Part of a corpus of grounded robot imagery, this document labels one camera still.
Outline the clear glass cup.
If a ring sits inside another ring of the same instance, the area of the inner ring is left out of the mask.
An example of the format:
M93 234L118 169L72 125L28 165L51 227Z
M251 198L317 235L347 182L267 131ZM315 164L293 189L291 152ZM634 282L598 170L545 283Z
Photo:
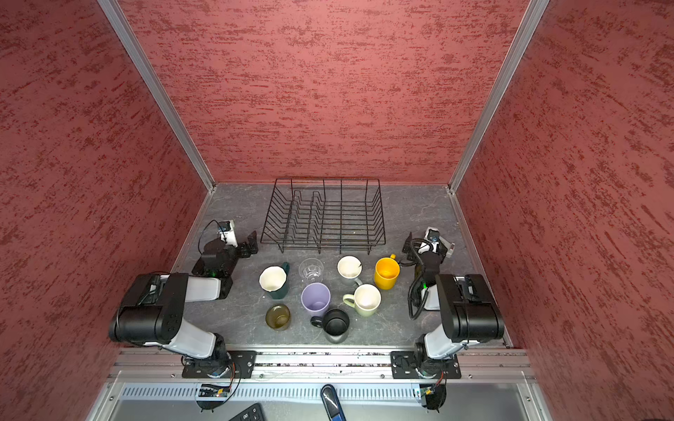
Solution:
M320 259L307 258L300 263L298 273L303 282L323 282L324 264Z

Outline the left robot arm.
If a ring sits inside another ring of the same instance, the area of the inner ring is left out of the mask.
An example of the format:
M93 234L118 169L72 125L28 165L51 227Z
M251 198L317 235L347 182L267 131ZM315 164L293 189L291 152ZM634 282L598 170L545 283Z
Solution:
M257 232L241 244L232 239L233 233L227 233L207 243L193 274L138 275L110 323L110 340L135 347L159 347L180 355L182 377L187 379L249 379L255 351L231 353L222 335L184 318L186 303L227 298L238 260L258 253Z

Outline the yellow mug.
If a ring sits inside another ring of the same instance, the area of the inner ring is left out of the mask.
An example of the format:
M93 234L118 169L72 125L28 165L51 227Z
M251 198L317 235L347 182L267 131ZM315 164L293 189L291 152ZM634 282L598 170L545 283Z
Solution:
M382 290L392 289L398 280L400 274L400 264L396 260L396 255L381 258L375 266L374 282Z

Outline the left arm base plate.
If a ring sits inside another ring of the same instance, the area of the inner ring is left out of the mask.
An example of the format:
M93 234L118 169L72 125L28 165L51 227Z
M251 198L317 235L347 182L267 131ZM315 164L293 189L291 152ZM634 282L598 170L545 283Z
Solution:
M224 381L250 379L256 364L257 352L228 351L223 360L183 358L182 378Z

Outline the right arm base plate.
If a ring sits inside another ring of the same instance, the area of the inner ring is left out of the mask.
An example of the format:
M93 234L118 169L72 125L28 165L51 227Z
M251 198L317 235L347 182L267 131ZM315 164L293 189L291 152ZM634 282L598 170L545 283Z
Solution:
M391 352L391 372L394 379L422 379L437 381L455 380L462 377L457 355L449 359L422 359L412 351Z

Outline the white grey mug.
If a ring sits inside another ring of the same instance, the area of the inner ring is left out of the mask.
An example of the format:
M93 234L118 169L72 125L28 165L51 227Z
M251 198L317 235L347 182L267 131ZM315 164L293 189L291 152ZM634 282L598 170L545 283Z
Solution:
M350 255L342 257L337 263L337 270L343 284L348 286L360 286L363 284L359 279L363 265L358 258Z

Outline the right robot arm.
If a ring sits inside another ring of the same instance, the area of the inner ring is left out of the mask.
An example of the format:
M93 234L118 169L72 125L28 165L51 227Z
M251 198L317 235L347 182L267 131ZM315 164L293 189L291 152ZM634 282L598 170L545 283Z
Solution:
M396 364L406 374L433 380L459 378L460 351L505 335L504 319L482 275L441 272L454 247L434 228L423 238L409 234L403 245L407 259L401 265L414 268L407 291L408 316L415 320L422 312L438 312L441 321L417 339L414 351L404 355L406 362Z

